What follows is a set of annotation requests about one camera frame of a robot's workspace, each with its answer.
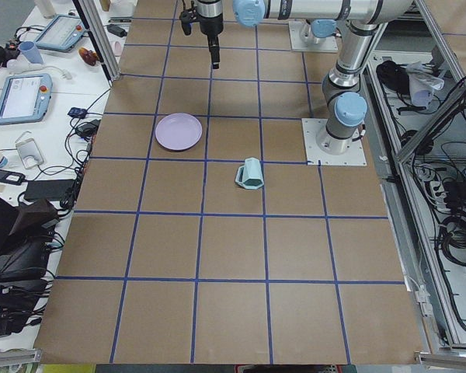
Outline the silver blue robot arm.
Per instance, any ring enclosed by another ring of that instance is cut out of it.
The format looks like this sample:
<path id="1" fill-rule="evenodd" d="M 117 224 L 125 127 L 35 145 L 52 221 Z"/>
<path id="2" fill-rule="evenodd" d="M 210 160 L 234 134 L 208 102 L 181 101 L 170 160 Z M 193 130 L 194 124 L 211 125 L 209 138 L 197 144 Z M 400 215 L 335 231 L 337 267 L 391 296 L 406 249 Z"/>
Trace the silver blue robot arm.
<path id="1" fill-rule="evenodd" d="M 345 23 L 336 65 L 322 83 L 329 118 L 316 136 L 322 151 L 341 155 L 367 113 L 365 99 L 355 90 L 360 74 L 386 24 L 410 5 L 410 1 L 233 1 L 232 10 L 236 21 L 245 27 L 257 26 L 264 19 L 333 19 Z"/>

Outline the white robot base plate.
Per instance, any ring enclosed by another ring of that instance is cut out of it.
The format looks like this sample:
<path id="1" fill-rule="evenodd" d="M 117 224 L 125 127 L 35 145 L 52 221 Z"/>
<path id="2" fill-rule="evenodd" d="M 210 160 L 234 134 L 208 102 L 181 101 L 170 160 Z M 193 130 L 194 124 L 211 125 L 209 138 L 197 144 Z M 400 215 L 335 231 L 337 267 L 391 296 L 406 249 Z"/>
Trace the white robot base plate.
<path id="1" fill-rule="evenodd" d="M 306 163 L 309 166 L 367 166 L 366 156 L 359 131 L 345 140 L 330 136 L 326 128 L 326 119 L 303 118 L 302 134 Z"/>

